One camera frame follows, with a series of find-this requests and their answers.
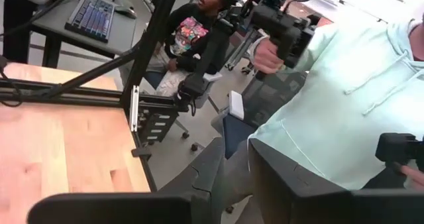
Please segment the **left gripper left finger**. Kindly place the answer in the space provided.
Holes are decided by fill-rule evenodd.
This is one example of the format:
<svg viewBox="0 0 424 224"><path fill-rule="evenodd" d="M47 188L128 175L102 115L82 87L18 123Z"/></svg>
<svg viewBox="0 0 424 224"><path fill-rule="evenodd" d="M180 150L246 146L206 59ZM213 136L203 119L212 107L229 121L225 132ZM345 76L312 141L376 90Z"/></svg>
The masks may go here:
<svg viewBox="0 0 424 224"><path fill-rule="evenodd" d="M28 224L220 224L225 144L213 139L172 181L151 193L58 194L28 212Z"/></svg>

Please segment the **dark grey desk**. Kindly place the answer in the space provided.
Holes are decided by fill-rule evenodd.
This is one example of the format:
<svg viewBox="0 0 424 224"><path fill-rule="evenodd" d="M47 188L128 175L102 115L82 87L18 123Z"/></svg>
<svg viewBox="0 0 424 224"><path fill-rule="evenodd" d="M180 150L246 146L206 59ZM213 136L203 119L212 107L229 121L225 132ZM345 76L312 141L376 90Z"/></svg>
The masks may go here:
<svg viewBox="0 0 424 224"><path fill-rule="evenodd" d="M90 52L114 58L133 45L136 20L124 15L115 15L107 43L65 29L67 20L82 0L65 0L32 24L32 30L46 37L42 66L56 68L63 42Z"/></svg>

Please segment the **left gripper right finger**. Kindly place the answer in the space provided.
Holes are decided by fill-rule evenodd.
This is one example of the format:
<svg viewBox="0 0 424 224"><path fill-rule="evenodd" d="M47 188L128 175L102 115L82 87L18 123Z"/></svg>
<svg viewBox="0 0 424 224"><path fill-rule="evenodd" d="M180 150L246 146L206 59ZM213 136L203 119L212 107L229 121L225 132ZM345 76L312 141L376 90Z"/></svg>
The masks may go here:
<svg viewBox="0 0 424 224"><path fill-rule="evenodd" d="M346 190L260 140L248 143L264 224L424 224L424 192Z"/></svg>

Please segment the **backlit computer keyboard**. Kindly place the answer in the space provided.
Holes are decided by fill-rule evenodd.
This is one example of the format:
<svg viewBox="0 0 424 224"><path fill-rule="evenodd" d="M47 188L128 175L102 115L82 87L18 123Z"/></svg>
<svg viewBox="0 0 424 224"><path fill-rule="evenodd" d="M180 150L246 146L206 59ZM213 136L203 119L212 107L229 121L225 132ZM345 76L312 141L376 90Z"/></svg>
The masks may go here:
<svg viewBox="0 0 424 224"><path fill-rule="evenodd" d="M64 28L108 43L115 5L106 0L79 0Z"/></svg>

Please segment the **black table edge clip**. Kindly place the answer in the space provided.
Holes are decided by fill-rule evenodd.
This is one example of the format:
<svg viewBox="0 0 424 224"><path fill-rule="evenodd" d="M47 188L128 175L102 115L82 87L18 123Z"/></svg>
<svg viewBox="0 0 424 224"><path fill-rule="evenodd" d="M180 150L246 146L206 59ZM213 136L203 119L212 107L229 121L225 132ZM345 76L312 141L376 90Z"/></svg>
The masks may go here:
<svg viewBox="0 0 424 224"><path fill-rule="evenodd" d="M131 150L131 154L133 157L145 158L147 160L152 156L150 149L146 147L134 148Z"/></svg>

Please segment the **black aluminium table frame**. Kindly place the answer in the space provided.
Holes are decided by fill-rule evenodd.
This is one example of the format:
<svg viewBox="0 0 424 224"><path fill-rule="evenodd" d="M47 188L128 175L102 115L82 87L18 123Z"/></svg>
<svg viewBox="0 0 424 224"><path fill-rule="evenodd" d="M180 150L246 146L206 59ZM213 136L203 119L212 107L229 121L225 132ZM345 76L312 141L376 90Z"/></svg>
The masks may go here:
<svg viewBox="0 0 424 224"><path fill-rule="evenodd" d="M130 118L131 92L134 85L139 85L146 73L149 60L153 55L156 43L162 34L164 21L168 18L175 0L160 0L150 18L150 22L141 39L122 56L77 76L63 84L30 82L8 78L3 70L7 66L4 57L0 56L0 103L7 107L18 107L22 103L46 103L60 105L79 105L90 107L121 108ZM133 63L129 79L122 92L106 89L85 88L84 84L119 68L129 62ZM140 94L138 111L164 108L170 101L167 97ZM131 132L136 147L143 147L138 133ZM140 158L151 191L157 190L152 177L148 160Z"/></svg>

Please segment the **person's hand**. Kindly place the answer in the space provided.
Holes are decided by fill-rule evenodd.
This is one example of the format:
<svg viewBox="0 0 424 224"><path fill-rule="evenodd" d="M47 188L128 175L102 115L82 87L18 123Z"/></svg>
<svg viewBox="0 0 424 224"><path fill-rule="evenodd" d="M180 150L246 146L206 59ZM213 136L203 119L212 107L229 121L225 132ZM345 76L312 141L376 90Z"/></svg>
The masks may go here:
<svg viewBox="0 0 424 224"><path fill-rule="evenodd" d="M415 190L424 190L424 173L414 170L409 166L401 166L401 173L406 175L407 181L405 187Z"/></svg>
<svg viewBox="0 0 424 224"><path fill-rule="evenodd" d="M277 56L277 46L268 37L263 38L254 50L254 67L265 74L275 74L285 68L284 61Z"/></svg>

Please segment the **person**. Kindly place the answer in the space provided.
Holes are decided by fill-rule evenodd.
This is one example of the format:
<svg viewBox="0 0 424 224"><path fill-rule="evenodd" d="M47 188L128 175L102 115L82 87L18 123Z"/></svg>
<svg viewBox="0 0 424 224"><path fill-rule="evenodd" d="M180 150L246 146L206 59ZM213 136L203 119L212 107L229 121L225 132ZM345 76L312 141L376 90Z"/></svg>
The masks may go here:
<svg viewBox="0 0 424 224"><path fill-rule="evenodd" d="M253 134L343 188L358 190L385 166L382 133L424 137L421 19L319 27L298 70L303 87Z"/></svg>
<svg viewBox="0 0 424 224"><path fill-rule="evenodd" d="M198 0L196 3L186 3L170 13L146 74L194 72L199 62L195 55L202 56L205 52L219 13L236 2L237 0Z"/></svg>

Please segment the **blue seat office chair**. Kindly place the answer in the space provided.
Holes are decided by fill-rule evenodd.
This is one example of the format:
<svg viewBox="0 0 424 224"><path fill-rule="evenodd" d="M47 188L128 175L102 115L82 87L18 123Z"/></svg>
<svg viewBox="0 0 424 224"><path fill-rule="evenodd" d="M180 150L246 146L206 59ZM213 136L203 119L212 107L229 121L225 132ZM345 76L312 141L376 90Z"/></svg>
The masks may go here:
<svg viewBox="0 0 424 224"><path fill-rule="evenodd" d="M163 141L173 124L183 130L181 138L187 139L189 131L177 120L178 115L187 112L195 115L209 99L212 85L222 77L220 73L199 76L185 71L148 72L146 76L155 95L170 99L164 108L145 109L139 117L137 133L141 142L148 145Z"/></svg>
<svg viewBox="0 0 424 224"><path fill-rule="evenodd" d="M261 80L252 78L241 93L231 91L228 106L211 122L223 138L225 158L230 158L241 142L289 102L306 77L306 72L279 72Z"/></svg>

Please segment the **grey computer mouse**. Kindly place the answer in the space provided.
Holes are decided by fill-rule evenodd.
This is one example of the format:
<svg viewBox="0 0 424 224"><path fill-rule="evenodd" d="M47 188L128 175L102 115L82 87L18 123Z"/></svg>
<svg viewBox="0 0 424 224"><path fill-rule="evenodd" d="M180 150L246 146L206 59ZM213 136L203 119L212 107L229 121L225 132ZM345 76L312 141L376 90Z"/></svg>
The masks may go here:
<svg viewBox="0 0 424 224"><path fill-rule="evenodd" d="M116 6L115 12L120 14L120 15L126 16L130 19L136 19L137 18L137 14L136 14L133 7L124 7L124 6L118 7L118 6Z"/></svg>

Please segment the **white metal bracket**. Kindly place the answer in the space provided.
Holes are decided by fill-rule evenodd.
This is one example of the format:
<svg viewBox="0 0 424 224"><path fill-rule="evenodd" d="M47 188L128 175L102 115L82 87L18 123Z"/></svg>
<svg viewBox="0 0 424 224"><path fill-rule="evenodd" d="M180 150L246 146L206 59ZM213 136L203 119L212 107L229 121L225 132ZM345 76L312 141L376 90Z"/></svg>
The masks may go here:
<svg viewBox="0 0 424 224"><path fill-rule="evenodd" d="M138 129L138 104L139 104L139 87L134 85L131 92L131 103L130 103L130 118L129 125L131 132L137 132Z"/></svg>

